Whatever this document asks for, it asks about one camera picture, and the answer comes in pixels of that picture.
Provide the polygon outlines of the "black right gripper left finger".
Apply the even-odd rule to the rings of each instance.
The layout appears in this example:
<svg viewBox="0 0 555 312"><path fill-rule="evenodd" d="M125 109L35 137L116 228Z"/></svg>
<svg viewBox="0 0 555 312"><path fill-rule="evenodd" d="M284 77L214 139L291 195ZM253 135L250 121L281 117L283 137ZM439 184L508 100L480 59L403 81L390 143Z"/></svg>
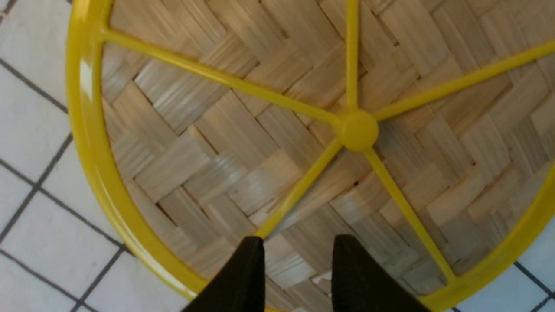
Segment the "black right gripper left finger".
<svg viewBox="0 0 555 312"><path fill-rule="evenodd" d="M263 312L265 310L264 240L242 239L238 248L184 312Z"/></svg>

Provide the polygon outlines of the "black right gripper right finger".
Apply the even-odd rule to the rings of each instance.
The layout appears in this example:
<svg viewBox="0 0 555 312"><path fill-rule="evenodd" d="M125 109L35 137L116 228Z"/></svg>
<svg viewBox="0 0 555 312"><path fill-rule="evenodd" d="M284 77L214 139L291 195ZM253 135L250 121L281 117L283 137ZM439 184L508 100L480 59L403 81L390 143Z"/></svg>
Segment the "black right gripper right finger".
<svg viewBox="0 0 555 312"><path fill-rule="evenodd" d="M428 312L352 235L334 239L331 281L335 312Z"/></svg>

